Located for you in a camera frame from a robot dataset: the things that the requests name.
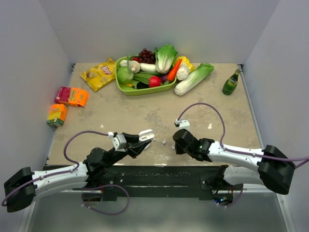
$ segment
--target chip bag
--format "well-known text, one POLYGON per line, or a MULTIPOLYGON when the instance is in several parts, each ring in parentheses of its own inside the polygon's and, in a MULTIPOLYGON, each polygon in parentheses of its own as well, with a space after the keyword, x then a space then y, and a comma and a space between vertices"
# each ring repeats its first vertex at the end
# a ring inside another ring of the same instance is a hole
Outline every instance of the chip bag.
POLYGON ((108 57, 107 62, 88 69, 81 74, 81 77, 97 92, 100 88, 115 80, 115 65, 115 61, 108 57))
POLYGON ((194 71, 195 67, 194 67, 193 64, 190 63, 190 61, 187 57, 177 57, 173 62, 173 66, 175 66, 177 61, 180 60, 180 59, 183 59, 181 65, 185 64, 188 67, 190 73, 194 71))

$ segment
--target tomato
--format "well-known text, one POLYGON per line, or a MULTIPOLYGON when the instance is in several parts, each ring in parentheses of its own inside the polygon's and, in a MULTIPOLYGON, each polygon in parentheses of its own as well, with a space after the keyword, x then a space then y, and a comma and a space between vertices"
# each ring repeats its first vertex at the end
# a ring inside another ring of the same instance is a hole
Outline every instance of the tomato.
POLYGON ((149 87, 153 88, 153 87, 158 87, 161 85, 161 79, 157 76, 152 76, 149 79, 149 87))

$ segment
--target basket of vegetables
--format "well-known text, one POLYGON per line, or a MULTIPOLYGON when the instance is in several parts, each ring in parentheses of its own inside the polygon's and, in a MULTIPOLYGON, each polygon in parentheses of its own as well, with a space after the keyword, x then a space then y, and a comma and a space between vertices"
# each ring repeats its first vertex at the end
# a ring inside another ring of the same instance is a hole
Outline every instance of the basket of vegetables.
POLYGON ((172 66, 177 54, 174 46, 167 44, 154 53, 143 49, 136 56, 120 58, 115 75, 118 88, 128 96, 169 90, 176 83, 181 63, 180 60, 172 66))

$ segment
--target carrot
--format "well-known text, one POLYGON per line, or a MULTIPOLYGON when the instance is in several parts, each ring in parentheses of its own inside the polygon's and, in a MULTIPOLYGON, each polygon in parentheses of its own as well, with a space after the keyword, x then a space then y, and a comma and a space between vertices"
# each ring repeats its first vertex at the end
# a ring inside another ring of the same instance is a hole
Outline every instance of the carrot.
POLYGON ((175 66, 172 68, 172 70, 169 72, 168 77, 167 77, 167 81, 164 83, 165 85, 168 85, 170 82, 173 82, 176 76, 176 73, 179 69, 180 64, 182 63, 183 59, 179 59, 177 61, 177 63, 175 64, 175 66))

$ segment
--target table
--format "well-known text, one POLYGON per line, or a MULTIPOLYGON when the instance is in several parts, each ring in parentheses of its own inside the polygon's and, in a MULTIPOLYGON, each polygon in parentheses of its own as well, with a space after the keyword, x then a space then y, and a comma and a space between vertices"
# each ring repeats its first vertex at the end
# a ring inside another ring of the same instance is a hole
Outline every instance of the table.
MULTIPOLYGON (((176 155, 171 148, 172 136, 177 128, 174 121, 189 105, 206 102, 218 109, 226 125, 224 143, 247 148, 260 147, 252 114, 241 78, 235 92, 226 96, 222 87, 237 69, 237 64, 212 63, 214 71, 195 88, 183 96, 177 96, 174 88, 169 91, 141 96, 126 96, 115 81, 94 92, 80 77, 97 63, 76 63, 70 87, 86 90, 89 98, 85 108, 70 107, 63 127, 56 130, 48 165, 70 164, 63 157, 63 147, 74 134, 83 130, 100 132, 126 132, 138 134, 153 129, 156 141, 136 159, 127 156, 116 165, 221 165, 222 163, 199 162, 187 154, 176 155)), ((209 107, 199 105, 184 114, 191 124, 191 133, 196 138, 219 140, 222 125, 218 115, 209 107)), ((105 136, 83 134, 69 145, 67 154, 71 159, 83 161, 95 147, 112 148, 112 141, 105 136)))

